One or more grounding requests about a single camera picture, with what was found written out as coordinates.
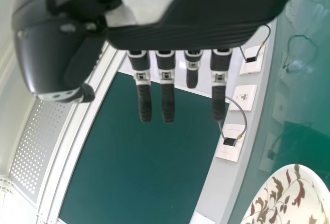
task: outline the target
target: white wall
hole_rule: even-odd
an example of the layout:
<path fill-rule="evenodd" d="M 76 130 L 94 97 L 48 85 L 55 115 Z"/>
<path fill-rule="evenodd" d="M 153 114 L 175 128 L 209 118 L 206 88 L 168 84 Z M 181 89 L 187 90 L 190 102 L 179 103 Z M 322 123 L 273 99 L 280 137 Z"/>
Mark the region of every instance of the white wall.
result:
<path fill-rule="evenodd" d="M 34 98 L 23 82 L 12 48 L 11 9 L 15 0 L 0 0 L 0 174 L 8 175 Z"/>
<path fill-rule="evenodd" d="M 34 97 L 27 91 L 12 55 L 0 76 L 0 174 L 8 175 Z"/>
<path fill-rule="evenodd" d="M 15 0 L 0 0 L 0 57 L 11 39 L 11 13 Z"/>

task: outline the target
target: dark green panel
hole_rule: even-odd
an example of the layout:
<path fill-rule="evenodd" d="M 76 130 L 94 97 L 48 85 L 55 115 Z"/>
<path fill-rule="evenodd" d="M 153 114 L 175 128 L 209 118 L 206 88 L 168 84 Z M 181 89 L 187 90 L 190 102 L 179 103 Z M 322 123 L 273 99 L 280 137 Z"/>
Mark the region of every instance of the dark green panel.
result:
<path fill-rule="evenodd" d="M 330 0 L 291 0 L 277 19 L 265 105 L 229 224 L 279 168 L 302 164 L 330 188 Z M 264 161 L 272 161 L 265 171 Z"/>
<path fill-rule="evenodd" d="M 85 142 L 60 218 L 67 224 L 188 224 L 219 139 L 209 98 L 175 89 L 175 123 L 140 122 L 132 76 L 117 73 Z"/>

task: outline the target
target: black rubber fingertip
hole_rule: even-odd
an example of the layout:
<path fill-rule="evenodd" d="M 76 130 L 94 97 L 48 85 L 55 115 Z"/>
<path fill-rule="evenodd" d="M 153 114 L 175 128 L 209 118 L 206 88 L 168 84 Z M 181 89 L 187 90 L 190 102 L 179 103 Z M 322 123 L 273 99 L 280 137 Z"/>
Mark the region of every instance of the black rubber fingertip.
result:
<path fill-rule="evenodd" d="M 212 87 L 212 118 L 215 122 L 225 119 L 226 86 Z"/>
<path fill-rule="evenodd" d="M 161 85 L 161 110 L 164 122 L 173 123 L 175 116 L 174 84 Z"/>
<path fill-rule="evenodd" d="M 150 123 L 152 117 L 150 85 L 137 85 L 137 89 L 140 119 L 144 123 Z"/>
<path fill-rule="evenodd" d="M 198 83 L 198 70 L 191 71 L 187 69 L 187 87 L 189 89 L 194 89 L 196 88 L 197 83 Z"/>

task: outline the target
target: black cable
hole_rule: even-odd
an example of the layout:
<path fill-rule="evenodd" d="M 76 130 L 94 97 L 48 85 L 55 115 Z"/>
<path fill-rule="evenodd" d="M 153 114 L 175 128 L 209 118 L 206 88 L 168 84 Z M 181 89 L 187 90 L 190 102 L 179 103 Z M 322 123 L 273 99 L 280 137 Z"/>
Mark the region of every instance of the black cable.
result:
<path fill-rule="evenodd" d="M 301 69 L 296 70 L 296 71 L 292 71 L 292 70 L 289 69 L 289 66 L 290 66 L 291 62 L 287 63 L 287 60 L 288 60 L 289 54 L 290 54 L 290 44 L 291 44 L 291 42 L 292 42 L 292 40 L 294 38 L 304 38 L 305 40 L 308 40 L 314 46 L 314 48 L 315 48 L 315 54 L 314 54 L 313 58 L 308 63 L 306 63 Z M 288 41 L 287 57 L 284 60 L 284 64 L 283 64 L 283 67 L 282 68 L 283 69 L 286 68 L 286 72 L 288 74 L 289 73 L 298 73 L 298 72 L 302 71 L 305 67 L 309 66 L 313 61 L 315 61 L 316 58 L 318 57 L 318 55 L 319 55 L 319 49 L 318 49 L 317 45 L 314 43 L 313 40 L 311 40 L 310 38 L 306 37 L 305 35 L 294 35 L 294 36 L 291 36 L 289 38 L 289 41 Z"/>
<path fill-rule="evenodd" d="M 262 42 L 262 44 L 260 45 L 260 47 L 259 47 L 259 49 L 258 49 L 258 52 L 257 52 L 257 55 L 256 55 L 256 60 L 258 59 L 258 56 L 259 56 L 259 53 L 260 53 L 261 48 L 263 48 L 263 46 L 265 45 L 265 43 L 266 43 L 267 40 L 269 39 L 270 34 L 271 34 L 271 32 L 272 32 L 272 29 L 270 28 L 270 26 L 268 26 L 267 24 L 264 24 L 264 26 L 268 28 L 268 35 L 266 36 L 265 40 Z M 247 63 L 248 60 L 246 59 L 246 56 L 245 56 L 245 54 L 244 54 L 244 52 L 243 52 L 242 47 L 240 46 L 239 49 L 241 50 L 241 53 L 242 53 L 242 55 L 243 55 L 243 58 L 244 58 L 245 62 Z"/>

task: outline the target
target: gray cable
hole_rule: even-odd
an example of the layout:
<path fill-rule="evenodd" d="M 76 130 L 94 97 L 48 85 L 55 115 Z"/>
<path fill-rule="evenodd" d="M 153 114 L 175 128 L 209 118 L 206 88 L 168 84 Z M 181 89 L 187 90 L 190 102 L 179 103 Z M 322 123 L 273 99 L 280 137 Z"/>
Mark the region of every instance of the gray cable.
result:
<path fill-rule="evenodd" d="M 241 50 L 241 53 L 242 53 L 243 58 L 244 58 L 244 60 L 245 60 L 245 63 L 247 63 L 248 61 L 247 61 L 247 59 L 246 59 L 246 57 L 245 57 L 245 55 L 244 55 L 244 52 L 243 52 L 242 46 L 240 46 L 239 49 Z"/>
<path fill-rule="evenodd" d="M 246 119 L 246 115 L 245 115 L 244 110 L 241 108 L 241 106 L 240 106 L 236 101 L 234 101 L 232 98 L 230 98 L 230 97 L 228 97 L 228 96 L 226 96 L 226 99 L 229 99 L 232 103 L 234 103 L 234 104 L 237 106 L 237 108 L 241 111 L 241 113 L 242 113 L 242 115 L 243 115 L 243 118 L 244 118 L 244 129 L 243 129 L 243 131 L 238 135 L 238 137 L 235 139 L 234 144 L 233 144 L 233 146 L 235 146 L 236 143 L 237 143 L 237 141 L 238 141 L 239 139 L 241 139 L 242 136 L 244 135 L 244 133 L 246 132 L 246 129 L 248 128 L 248 120 Z M 224 136 L 224 134 L 223 134 L 223 132 L 222 132 L 222 128 L 221 128 L 221 124 L 220 124 L 220 122 L 219 122 L 218 124 L 219 124 L 219 129 L 220 129 L 221 136 L 222 136 L 223 140 L 225 140 L 226 137 Z"/>
<path fill-rule="evenodd" d="M 271 32 L 272 32 L 272 29 L 270 28 L 270 26 L 268 26 L 267 24 L 264 24 L 264 26 L 268 28 L 268 35 L 267 35 L 267 37 L 265 38 L 265 40 L 262 42 L 262 44 L 260 45 L 260 47 L 259 47 L 259 49 L 258 49 L 258 52 L 257 52 L 257 55 L 256 55 L 256 60 L 257 60 L 257 58 L 258 58 L 258 56 L 259 56 L 259 53 L 260 53 L 261 48 L 263 48 L 263 46 L 264 46 L 265 43 L 267 42 L 267 40 L 268 40 L 268 38 L 269 38 L 269 36 L 270 36 L 270 34 L 271 34 Z M 243 52 L 242 47 L 240 46 L 239 49 L 241 50 L 241 53 L 242 53 L 242 55 L 243 55 L 243 58 L 244 58 L 245 62 L 247 63 L 248 60 L 246 59 L 246 56 L 245 56 L 245 54 L 244 54 L 244 52 Z"/>

